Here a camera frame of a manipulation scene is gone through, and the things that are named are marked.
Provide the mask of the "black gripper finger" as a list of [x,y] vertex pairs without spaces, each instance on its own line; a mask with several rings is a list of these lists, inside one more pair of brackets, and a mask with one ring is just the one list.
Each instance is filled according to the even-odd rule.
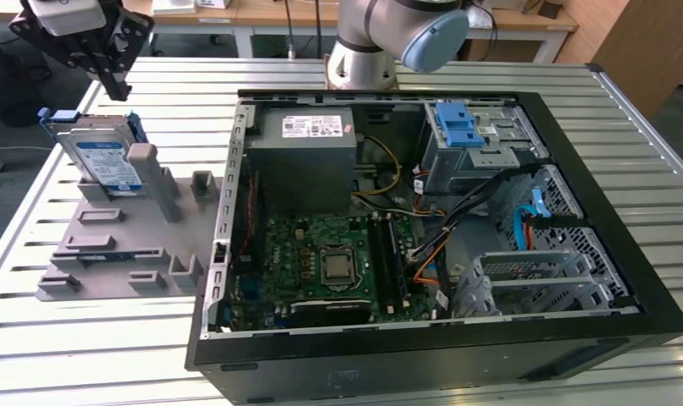
[[97,68],[92,59],[92,34],[104,24],[93,29],[88,29],[88,25],[90,23],[82,23],[76,33],[53,36],[41,26],[33,12],[22,10],[9,23],[9,28],[24,41],[58,63],[69,68],[81,68],[102,84],[108,95],[114,96],[118,90],[113,78],[116,66]]
[[113,99],[125,101],[132,87],[125,81],[125,76],[133,66],[134,60],[142,50],[142,44],[149,39],[154,26],[153,19],[140,13],[130,12],[125,8],[120,10],[120,17],[113,33],[113,45],[117,51],[114,59],[113,78],[118,87]]

